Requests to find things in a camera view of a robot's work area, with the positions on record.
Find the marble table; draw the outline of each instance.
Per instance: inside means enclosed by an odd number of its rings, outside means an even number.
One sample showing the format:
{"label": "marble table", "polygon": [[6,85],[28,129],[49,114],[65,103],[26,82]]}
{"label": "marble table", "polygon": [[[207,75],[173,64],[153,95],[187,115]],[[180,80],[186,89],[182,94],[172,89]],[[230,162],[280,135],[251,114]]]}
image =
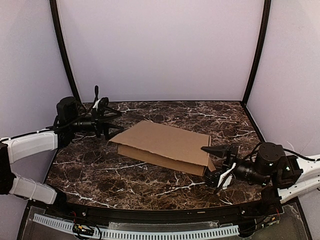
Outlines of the marble table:
{"label": "marble table", "polygon": [[[236,101],[111,102],[122,111],[112,123],[126,129],[141,120],[182,128],[212,137],[212,145],[237,144],[239,155],[259,142]],[[261,187],[236,180],[213,195],[202,177],[144,163],[117,154],[117,146],[93,134],[77,134],[61,149],[46,184],[67,194],[70,203],[127,210],[188,210],[240,204],[260,199]],[[211,158],[216,167],[222,160]]]}

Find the box lid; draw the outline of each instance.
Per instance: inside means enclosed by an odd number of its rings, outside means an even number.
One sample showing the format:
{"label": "box lid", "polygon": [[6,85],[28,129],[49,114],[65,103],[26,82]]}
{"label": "box lid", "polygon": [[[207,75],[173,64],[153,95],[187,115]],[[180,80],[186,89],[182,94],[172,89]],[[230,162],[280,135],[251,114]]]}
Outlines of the box lid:
{"label": "box lid", "polygon": [[169,159],[208,166],[211,171],[215,169],[209,159],[209,154],[201,150],[202,146],[211,144],[211,137],[206,134],[150,121],[141,121],[116,135],[110,141]]}

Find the white perforated strip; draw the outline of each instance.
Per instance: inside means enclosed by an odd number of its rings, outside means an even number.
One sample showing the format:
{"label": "white perforated strip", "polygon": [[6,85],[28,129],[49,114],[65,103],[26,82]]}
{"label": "white perforated strip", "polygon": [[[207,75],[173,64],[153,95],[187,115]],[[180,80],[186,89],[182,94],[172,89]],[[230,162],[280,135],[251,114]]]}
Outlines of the white perforated strip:
{"label": "white perforated strip", "polygon": [[[33,221],[41,225],[72,234],[73,223],[62,221],[49,216],[34,214]],[[177,232],[137,232],[100,228],[103,240],[210,240],[230,237],[239,234],[239,227],[228,226],[215,229]],[[94,239],[99,239],[99,231],[94,230]]]}

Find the black metal post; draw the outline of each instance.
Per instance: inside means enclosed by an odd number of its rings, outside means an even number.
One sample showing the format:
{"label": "black metal post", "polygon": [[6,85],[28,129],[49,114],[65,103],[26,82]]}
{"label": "black metal post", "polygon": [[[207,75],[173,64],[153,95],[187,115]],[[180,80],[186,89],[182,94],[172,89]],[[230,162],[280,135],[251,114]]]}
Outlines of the black metal post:
{"label": "black metal post", "polygon": [[64,65],[65,73],[69,81],[69,85],[72,91],[73,96],[75,99],[81,103],[80,95],[77,89],[77,85],[74,79],[74,75],[71,70],[69,58],[67,55],[66,45],[64,41],[64,37],[62,34],[62,29],[60,25],[60,18],[59,18],[59,12],[58,12],[58,6],[57,6],[57,0],[50,0],[50,7],[51,7],[51,14],[52,14],[52,20],[55,30],[56,39],[59,45],[60,54],[62,58],[62,62]]}
{"label": "black metal post", "polygon": [[257,74],[257,70],[258,70],[258,66],[259,66],[259,62],[260,62],[260,57],[261,57],[262,49],[263,49],[264,42],[265,42],[266,32],[267,32],[270,7],[271,7],[271,0],[264,0],[260,33],[259,33],[258,42],[257,42],[256,49],[255,49],[255,54],[254,54],[254,59],[253,59],[252,67],[251,67],[249,80],[246,85],[246,89],[245,89],[244,96],[242,99],[242,103],[245,106],[248,103],[250,93],[251,93],[251,90],[252,90],[252,87],[254,85],[254,81],[256,78],[256,74]]}

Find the cardboard box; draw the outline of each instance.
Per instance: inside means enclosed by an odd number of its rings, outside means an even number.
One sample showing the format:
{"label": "cardboard box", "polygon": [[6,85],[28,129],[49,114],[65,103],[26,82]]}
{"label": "cardboard box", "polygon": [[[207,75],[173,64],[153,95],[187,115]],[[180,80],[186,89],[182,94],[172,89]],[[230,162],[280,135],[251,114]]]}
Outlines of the cardboard box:
{"label": "cardboard box", "polygon": [[205,169],[215,170],[202,146],[211,145],[211,137],[149,121],[141,121],[113,137],[118,153],[161,167],[203,176]]}

